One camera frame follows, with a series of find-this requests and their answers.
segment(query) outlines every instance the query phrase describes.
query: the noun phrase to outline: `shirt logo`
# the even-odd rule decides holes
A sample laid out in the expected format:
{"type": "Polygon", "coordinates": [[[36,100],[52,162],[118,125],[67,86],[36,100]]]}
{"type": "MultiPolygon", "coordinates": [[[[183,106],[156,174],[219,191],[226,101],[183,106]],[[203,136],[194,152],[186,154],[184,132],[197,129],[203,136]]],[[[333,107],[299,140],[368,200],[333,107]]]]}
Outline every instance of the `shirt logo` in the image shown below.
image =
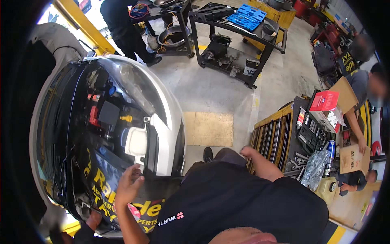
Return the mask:
{"type": "Polygon", "coordinates": [[[157,227],[159,227],[159,226],[161,226],[161,225],[164,225],[164,224],[166,224],[166,223],[168,223],[168,222],[170,222],[170,221],[173,221],[173,220],[176,220],[176,219],[181,219],[181,218],[184,218],[184,214],[183,214],[182,212],[178,213],[176,216],[173,215],[173,216],[171,216],[171,217],[168,217],[166,220],[163,220],[163,221],[159,222],[159,223],[157,224],[157,227]]]}

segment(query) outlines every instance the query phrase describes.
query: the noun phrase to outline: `black shoe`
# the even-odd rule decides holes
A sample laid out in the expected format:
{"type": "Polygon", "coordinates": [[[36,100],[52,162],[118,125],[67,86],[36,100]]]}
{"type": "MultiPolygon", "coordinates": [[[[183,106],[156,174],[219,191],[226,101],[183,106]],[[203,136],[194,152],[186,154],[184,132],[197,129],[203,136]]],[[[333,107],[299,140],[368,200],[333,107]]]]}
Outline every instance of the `black shoe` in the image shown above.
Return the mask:
{"type": "Polygon", "coordinates": [[[162,57],[155,57],[152,62],[146,63],[146,66],[151,67],[155,64],[158,64],[162,59],[163,59],[162,57]]]}
{"type": "Polygon", "coordinates": [[[203,151],[203,162],[208,163],[213,159],[213,150],[210,147],[206,147],[203,151]]]}

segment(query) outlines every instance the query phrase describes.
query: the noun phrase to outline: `metal bowl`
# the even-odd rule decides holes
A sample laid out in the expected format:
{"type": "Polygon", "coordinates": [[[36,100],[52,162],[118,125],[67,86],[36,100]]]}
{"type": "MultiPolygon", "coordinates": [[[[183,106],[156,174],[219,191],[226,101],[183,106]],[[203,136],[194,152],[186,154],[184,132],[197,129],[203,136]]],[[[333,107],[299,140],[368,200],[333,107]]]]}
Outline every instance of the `metal bowl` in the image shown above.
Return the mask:
{"type": "MultiPolygon", "coordinates": [[[[170,27],[168,30],[165,29],[165,31],[161,32],[161,34],[158,35],[157,41],[158,41],[158,43],[160,45],[163,45],[163,46],[166,46],[166,47],[169,47],[169,48],[175,48],[175,47],[178,47],[178,46],[181,46],[181,45],[184,44],[184,42],[185,42],[184,38],[181,39],[180,41],[172,43],[172,44],[163,44],[164,43],[164,39],[165,39],[165,37],[167,35],[173,34],[173,33],[178,33],[178,32],[181,33],[180,25],[174,25],[174,26],[170,27]]],[[[187,26],[186,26],[186,32],[187,32],[187,36],[189,36],[190,35],[190,29],[187,26]]]]}
{"type": "Polygon", "coordinates": [[[154,0],[153,5],[160,8],[169,7],[177,3],[179,0],[154,0]]]}

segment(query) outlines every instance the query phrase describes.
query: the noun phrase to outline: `garage wall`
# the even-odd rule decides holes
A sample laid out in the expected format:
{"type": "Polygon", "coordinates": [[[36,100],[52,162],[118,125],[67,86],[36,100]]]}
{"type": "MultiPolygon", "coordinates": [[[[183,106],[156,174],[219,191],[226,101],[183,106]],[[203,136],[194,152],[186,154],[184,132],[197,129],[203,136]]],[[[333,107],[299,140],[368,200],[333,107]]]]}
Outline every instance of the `garage wall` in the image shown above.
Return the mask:
{"type": "Polygon", "coordinates": [[[362,23],[355,15],[350,6],[345,2],[345,0],[330,0],[329,1],[329,10],[333,14],[337,14],[340,18],[343,18],[344,22],[345,18],[348,18],[348,22],[355,26],[356,30],[360,32],[363,28],[362,23]]]}

